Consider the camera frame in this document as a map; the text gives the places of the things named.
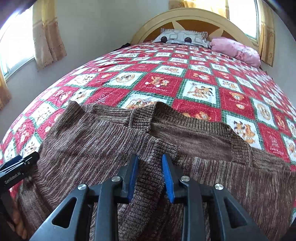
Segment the person's left hand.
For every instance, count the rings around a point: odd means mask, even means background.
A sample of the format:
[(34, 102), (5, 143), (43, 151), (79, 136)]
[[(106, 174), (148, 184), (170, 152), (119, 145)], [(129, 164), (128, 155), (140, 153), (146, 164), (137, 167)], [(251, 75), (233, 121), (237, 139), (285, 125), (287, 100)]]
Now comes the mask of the person's left hand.
[(21, 238), (21, 240), (26, 240), (28, 237), (27, 230), (25, 228), (23, 219), (18, 210), (18, 205), (15, 200), (12, 200), (9, 203), (9, 208), (9, 216), (12, 219), (12, 222), (8, 222), (8, 224), (10, 225), (11, 229), (17, 234), (17, 236)]

